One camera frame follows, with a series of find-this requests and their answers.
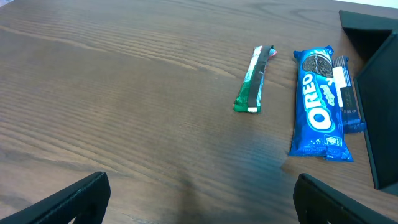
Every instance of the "black panel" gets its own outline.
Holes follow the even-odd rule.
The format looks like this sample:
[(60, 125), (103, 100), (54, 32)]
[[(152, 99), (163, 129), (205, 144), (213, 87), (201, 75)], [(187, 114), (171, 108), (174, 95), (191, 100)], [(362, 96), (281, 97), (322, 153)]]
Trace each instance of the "black panel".
[(0, 224), (100, 224), (111, 196), (108, 177), (96, 172), (71, 186), (0, 220)]
[(398, 21), (340, 11), (341, 26), (369, 59), (355, 79), (376, 189), (398, 195)]
[(308, 174), (300, 174), (293, 194), (301, 224), (397, 224)]

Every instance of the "white label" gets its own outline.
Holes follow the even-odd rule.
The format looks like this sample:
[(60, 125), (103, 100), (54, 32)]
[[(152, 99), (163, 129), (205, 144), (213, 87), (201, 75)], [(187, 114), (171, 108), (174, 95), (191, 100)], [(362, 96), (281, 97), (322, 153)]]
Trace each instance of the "white label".
[(248, 108), (248, 112), (257, 113), (257, 108)]
[(341, 97), (341, 88), (347, 87), (346, 79), (344, 77), (343, 67), (333, 68), (333, 78), (335, 79), (336, 93), (338, 106), (343, 107), (343, 98)]

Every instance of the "wood grain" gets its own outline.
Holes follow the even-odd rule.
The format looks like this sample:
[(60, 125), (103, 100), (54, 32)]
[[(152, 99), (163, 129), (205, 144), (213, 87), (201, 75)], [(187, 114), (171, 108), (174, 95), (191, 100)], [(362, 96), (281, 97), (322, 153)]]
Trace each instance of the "wood grain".
[[(0, 218), (88, 174), (108, 173), (104, 223), (298, 223), (308, 172), (398, 221), (373, 189), (362, 134), (354, 163), (287, 157), (293, 50), (332, 45), (363, 62), (322, 0), (15, 0), (0, 8)], [(231, 105), (252, 54), (273, 44), (259, 115)]]

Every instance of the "oreo cookie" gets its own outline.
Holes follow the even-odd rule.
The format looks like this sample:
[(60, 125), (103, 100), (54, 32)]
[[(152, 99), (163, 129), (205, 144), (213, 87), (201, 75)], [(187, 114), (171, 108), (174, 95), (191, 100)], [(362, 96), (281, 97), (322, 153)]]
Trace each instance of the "oreo cookie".
[(333, 78), (331, 63), (323, 55), (315, 54), (305, 59), (303, 70), (313, 72), (324, 77)]

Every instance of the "blue cookie package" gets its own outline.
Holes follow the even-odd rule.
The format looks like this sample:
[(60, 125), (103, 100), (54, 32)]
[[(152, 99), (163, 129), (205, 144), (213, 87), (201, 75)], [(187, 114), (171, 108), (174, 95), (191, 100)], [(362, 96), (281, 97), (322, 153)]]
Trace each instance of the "blue cookie package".
[(333, 78), (331, 46), (294, 51), (299, 63), (296, 122), (290, 156), (353, 161), (344, 142), (342, 112)]

